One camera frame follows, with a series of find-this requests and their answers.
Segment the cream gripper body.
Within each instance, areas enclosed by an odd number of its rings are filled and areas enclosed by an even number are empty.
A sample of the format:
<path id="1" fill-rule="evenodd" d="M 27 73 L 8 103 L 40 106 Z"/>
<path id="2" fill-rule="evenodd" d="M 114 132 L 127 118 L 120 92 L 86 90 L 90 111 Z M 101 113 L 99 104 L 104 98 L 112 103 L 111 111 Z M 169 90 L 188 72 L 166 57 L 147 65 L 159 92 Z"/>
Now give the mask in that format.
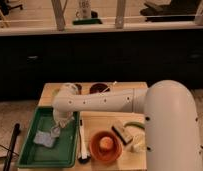
<path id="1" fill-rule="evenodd" d="M 61 128 L 65 128 L 71 121 L 74 120 L 74 116 L 71 112 L 62 113 L 57 110 L 53 112 L 53 118 L 55 123 Z"/>

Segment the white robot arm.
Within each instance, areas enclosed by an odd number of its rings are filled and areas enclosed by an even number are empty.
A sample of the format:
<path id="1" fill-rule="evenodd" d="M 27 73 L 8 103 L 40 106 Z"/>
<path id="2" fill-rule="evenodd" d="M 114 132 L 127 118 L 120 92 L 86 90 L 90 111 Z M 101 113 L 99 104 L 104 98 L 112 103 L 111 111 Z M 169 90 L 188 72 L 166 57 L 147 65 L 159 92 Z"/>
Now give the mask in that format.
<path id="1" fill-rule="evenodd" d="M 203 171 L 196 104 L 191 92 L 177 81 L 86 95 L 65 83 L 52 106 L 56 120 L 74 111 L 142 113 L 147 171 Z"/>

